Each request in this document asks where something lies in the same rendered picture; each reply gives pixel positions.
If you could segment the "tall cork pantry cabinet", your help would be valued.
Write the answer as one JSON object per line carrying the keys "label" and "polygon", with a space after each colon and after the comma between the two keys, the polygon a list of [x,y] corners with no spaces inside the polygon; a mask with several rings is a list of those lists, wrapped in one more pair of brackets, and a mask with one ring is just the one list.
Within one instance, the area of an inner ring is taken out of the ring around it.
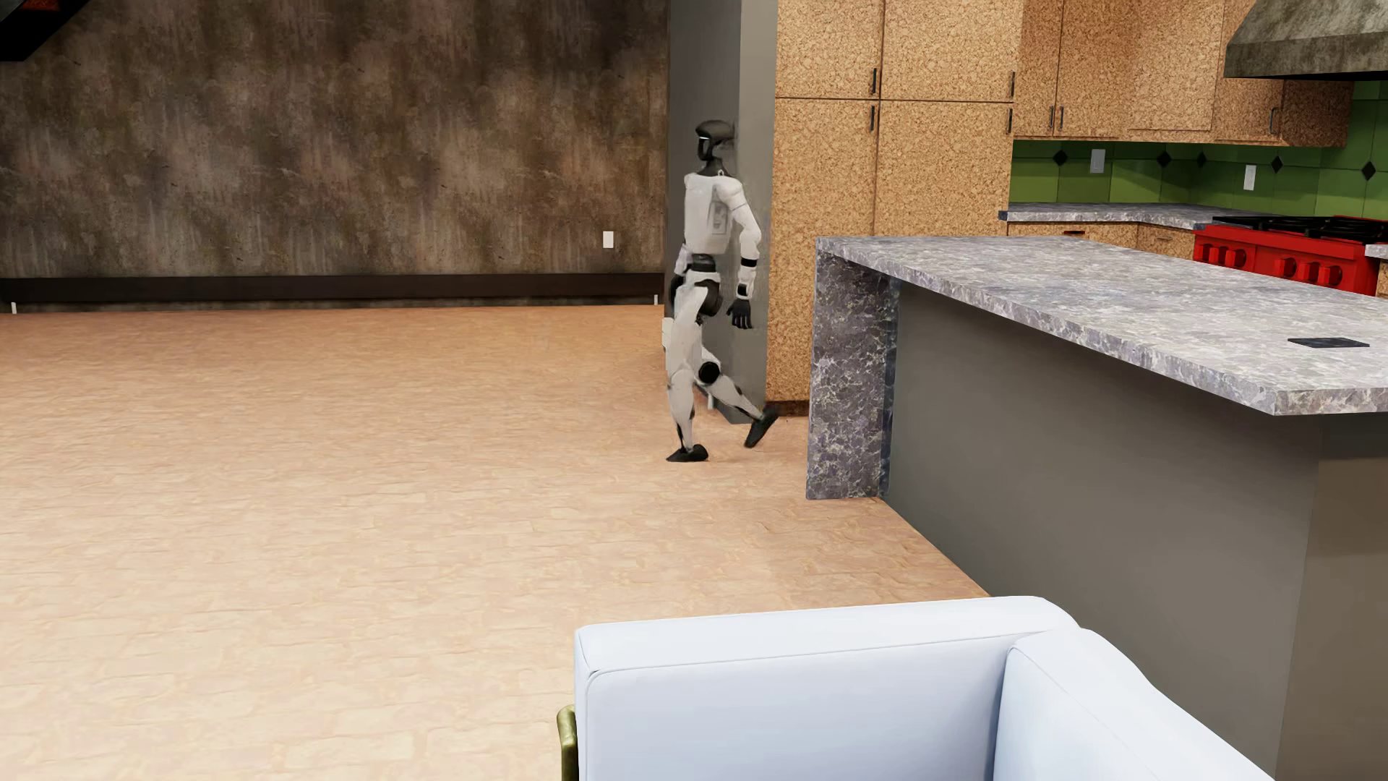
{"label": "tall cork pantry cabinet", "polygon": [[776,0],[766,398],[809,400],[815,240],[997,234],[1024,0]]}

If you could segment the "cork lower base cabinets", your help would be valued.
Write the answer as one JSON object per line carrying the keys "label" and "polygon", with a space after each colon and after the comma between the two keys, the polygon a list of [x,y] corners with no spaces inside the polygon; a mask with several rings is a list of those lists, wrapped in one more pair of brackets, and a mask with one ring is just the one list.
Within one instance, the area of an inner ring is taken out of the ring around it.
{"label": "cork lower base cabinets", "polygon": [[1191,259],[1194,234],[1190,229],[1138,222],[1008,222],[1009,236],[1072,236],[1108,244]]}

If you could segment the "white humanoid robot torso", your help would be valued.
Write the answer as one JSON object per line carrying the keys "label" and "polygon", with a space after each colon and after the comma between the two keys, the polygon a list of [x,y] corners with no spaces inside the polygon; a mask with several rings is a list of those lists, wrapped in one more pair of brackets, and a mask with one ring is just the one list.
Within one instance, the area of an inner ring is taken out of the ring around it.
{"label": "white humanoid robot torso", "polygon": [[726,252],[733,234],[727,207],[720,203],[720,175],[686,175],[686,226],[682,247],[693,255],[718,257]]}

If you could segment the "grey marble wall countertop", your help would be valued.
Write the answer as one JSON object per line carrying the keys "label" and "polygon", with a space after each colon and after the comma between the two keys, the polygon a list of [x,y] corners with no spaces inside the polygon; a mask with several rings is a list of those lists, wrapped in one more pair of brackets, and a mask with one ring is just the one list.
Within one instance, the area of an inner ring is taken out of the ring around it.
{"label": "grey marble wall countertop", "polygon": [[1180,203],[1009,203],[998,214],[1005,222],[1131,222],[1194,232],[1220,216],[1271,216],[1249,211]]}

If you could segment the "white robot leg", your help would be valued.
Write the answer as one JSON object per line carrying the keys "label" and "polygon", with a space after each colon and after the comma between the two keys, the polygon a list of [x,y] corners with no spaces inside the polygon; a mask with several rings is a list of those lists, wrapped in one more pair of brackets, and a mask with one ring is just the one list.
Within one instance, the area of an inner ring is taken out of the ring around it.
{"label": "white robot leg", "polygon": [[720,309],[720,286],[712,279],[702,279],[702,282],[691,282],[688,284],[687,295],[695,304],[694,320],[688,334],[693,336],[693,352],[691,357],[695,362],[695,381],[705,388],[705,391],[712,395],[713,400],[726,404],[726,406],[734,406],[737,411],[743,411],[745,416],[751,418],[751,429],[744,440],[744,447],[747,449],[754,449],[758,443],[768,434],[773,427],[775,422],[780,418],[780,411],[777,406],[755,406],[755,404],[744,395],[738,384],[725,375],[720,369],[720,361],[713,352],[702,347],[702,323],[706,318],[718,314]]}
{"label": "white robot leg", "polygon": [[663,320],[665,369],[668,370],[668,402],[675,420],[680,448],[668,456],[672,463],[706,461],[706,449],[695,443],[693,418],[694,388],[702,368],[702,302],[708,297],[706,284],[686,283],[673,304],[673,318]]}

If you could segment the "red kitchen stove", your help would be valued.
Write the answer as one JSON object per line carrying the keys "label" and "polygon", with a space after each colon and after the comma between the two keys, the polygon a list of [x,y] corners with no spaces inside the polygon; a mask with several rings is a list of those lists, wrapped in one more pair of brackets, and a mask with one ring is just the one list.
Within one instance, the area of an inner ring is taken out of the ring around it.
{"label": "red kitchen stove", "polygon": [[1192,258],[1248,273],[1376,295],[1388,221],[1355,216],[1216,215],[1192,232]]}

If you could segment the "cork upper wall cabinets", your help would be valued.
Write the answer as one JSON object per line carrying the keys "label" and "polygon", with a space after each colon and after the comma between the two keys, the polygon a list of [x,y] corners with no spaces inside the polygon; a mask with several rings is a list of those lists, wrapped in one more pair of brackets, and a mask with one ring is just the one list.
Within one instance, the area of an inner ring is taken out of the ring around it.
{"label": "cork upper wall cabinets", "polygon": [[1224,78],[1256,0],[1026,0],[1020,139],[1346,146],[1345,80]]}

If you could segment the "white right robot leg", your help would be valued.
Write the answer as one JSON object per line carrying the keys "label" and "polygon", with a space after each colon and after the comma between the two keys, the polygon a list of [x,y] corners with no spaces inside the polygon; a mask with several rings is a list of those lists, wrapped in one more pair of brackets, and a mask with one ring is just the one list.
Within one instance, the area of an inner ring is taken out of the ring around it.
{"label": "white right robot leg", "polygon": [[751,418],[751,429],[744,440],[744,447],[747,449],[754,449],[758,443],[768,434],[773,427],[775,422],[780,418],[780,411],[777,406],[755,406],[755,404],[744,395],[738,384],[725,375],[720,369],[720,361],[713,352],[702,347],[702,323],[706,318],[718,314],[720,309],[720,286],[712,279],[702,279],[702,282],[691,282],[688,284],[687,295],[695,304],[694,320],[688,334],[693,336],[693,352],[691,357],[695,362],[695,381],[705,388],[705,391],[712,395],[713,400],[726,404],[726,406],[734,406],[737,411],[743,411],[745,416]]}

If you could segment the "grey marble kitchen island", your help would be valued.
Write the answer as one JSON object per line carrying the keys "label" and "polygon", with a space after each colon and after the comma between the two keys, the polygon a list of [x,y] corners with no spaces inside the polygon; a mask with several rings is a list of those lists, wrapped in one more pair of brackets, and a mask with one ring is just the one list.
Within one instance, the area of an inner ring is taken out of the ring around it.
{"label": "grey marble kitchen island", "polygon": [[886,499],[1277,781],[1388,781],[1388,300],[1083,239],[818,239],[806,497]]}

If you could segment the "dark wall baseboard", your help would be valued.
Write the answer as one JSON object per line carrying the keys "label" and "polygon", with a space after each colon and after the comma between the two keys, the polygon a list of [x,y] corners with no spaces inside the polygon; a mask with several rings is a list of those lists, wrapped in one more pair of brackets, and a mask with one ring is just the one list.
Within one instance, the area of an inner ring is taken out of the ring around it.
{"label": "dark wall baseboard", "polygon": [[294,300],[494,300],[661,295],[662,273],[0,277],[0,302],[153,304]]}

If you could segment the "grey range hood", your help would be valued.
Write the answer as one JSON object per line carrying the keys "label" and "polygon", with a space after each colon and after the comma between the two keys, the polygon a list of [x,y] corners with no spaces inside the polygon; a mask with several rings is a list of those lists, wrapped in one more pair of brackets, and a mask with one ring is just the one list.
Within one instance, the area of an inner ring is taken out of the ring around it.
{"label": "grey range hood", "polygon": [[1256,0],[1224,78],[1388,80],[1388,0]]}

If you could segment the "white left robot leg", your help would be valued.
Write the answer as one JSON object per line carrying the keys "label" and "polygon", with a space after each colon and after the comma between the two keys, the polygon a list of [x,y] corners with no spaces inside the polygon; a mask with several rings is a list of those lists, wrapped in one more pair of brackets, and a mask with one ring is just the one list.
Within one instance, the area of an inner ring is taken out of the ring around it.
{"label": "white left robot leg", "polygon": [[702,302],[708,297],[706,284],[686,283],[673,304],[673,318],[663,320],[665,369],[668,370],[668,402],[675,420],[680,448],[668,456],[672,463],[706,461],[706,449],[695,443],[693,418],[694,388],[702,368]]}

